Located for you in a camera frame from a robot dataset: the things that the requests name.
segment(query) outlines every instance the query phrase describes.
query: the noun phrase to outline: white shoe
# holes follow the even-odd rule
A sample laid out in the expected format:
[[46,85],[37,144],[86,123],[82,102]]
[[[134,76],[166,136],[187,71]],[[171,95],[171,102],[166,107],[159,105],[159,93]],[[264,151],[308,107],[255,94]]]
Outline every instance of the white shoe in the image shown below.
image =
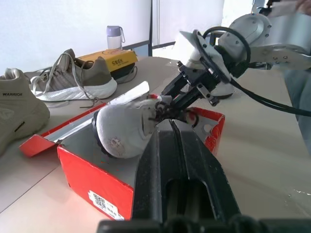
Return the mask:
[[157,99],[107,105],[94,114],[93,131],[102,151],[109,157],[142,155],[156,127]]
[[33,95],[24,73],[6,69],[0,76],[0,155],[10,142],[34,134],[49,118],[49,109]]

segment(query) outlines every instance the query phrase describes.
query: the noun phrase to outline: yellow box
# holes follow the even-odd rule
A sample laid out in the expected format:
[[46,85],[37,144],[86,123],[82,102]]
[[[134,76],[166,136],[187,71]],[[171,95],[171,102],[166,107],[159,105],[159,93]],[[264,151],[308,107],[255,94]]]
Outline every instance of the yellow box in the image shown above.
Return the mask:
[[95,61],[98,57],[106,60],[110,72],[137,62],[136,54],[130,50],[105,50],[79,57],[79,59]]

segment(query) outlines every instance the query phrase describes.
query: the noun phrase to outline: red shoe box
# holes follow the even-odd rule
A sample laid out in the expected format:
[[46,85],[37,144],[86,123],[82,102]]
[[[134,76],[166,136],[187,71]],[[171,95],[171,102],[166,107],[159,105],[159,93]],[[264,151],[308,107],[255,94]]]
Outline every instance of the red shoe box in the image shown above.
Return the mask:
[[[57,147],[68,184],[78,195],[111,219],[130,219],[139,157],[114,159],[102,153],[93,136],[90,119],[103,106],[97,106],[42,135],[34,135],[20,149],[32,157]],[[192,111],[199,115],[194,130],[216,155],[225,116],[200,108],[192,108]]]

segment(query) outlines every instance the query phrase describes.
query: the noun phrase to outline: shoe box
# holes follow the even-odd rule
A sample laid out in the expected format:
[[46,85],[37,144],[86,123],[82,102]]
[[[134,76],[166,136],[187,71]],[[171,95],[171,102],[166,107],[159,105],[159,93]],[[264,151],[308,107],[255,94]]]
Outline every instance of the shoe box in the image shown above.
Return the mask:
[[131,50],[105,50],[79,57],[82,61],[95,61],[98,57],[106,60],[111,76],[117,80],[133,72],[136,54]]
[[[139,156],[114,159],[101,151],[92,131],[92,117],[104,106],[94,107],[42,135],[32,136],[20,150],[29,158],[44,156],[48,149],[55,150],[74,192],[111,219],[130,219]],[[192,111],[199,116],[195,132],[216,156],[224,115],[200,108]]]

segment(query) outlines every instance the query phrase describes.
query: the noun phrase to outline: shoelace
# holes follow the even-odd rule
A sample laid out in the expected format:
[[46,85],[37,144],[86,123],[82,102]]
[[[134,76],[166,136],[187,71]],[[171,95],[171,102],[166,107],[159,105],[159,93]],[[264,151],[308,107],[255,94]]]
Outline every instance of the shoelace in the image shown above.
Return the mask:
[[[92,105],[91,106],[86,106],[86,107],[81,107],[81,108],[91,108],[95,105],[95,103],[97,103],[98,101],[102,102],[97,96],[92,96],[90,93],[88,93],[85,88],[83,87],[83,85],[80,84],[80,82],[78,81],[78,78],[77,78],[77,73],[76,73],[76,68],[75,68],[75,63],[74,63],[74,59],[71,57],[71,55],[67,52],[64,52],[62,53],[58,59],[56,60],[56,62],[54,63],[54,65],[50,68],[46,68],[44,69],[41,74],[39,76],[35,76],[33,78],[31,78],[30,82],[31,82],[31,89],[34,93],[34,95],[36,97],[39,97],[39,96],[42,96],[44,95],[46,92],[49,91],[50,89],[50,84],[51,84],[51,81],[52,79],[55,77],[56,73],[59,72],[59,70],[57,70],[57,66],[58,66],[58,63],[59,61],[61,60],[61,58],[63,56],[68,56],[69,59],[70,59],[70,62],[71,62],[71,71],[72,71],[72,74],[73,74],[73,78],[74,78],[74,81],[76,82],[77,86],[79,87],[79,89],[81,91],[83,91],[83,93],[85,94],[85,96],[87,97],[88,100],[92,101]],[[83,72],[83,67],[85,66],[85,64],[89,63],[89,62],[93,62],[93,61],[86,61],[86,62],[83,62],[82,66],[81,66],[81,73],[80,73],[80,78],[82,79],[82,72]],[[47,71],[47,70],[50,70],[49,71],[49,74],[48,76],[42,76],[42,74]],[[39,93],[37,94],[36,93],[36,89],[37,89],[37,86],[38,86],[38,82],[39,81],[44,81],[46,82],[46,86],[45,86],[45,90],[42,92],[42,93]]]

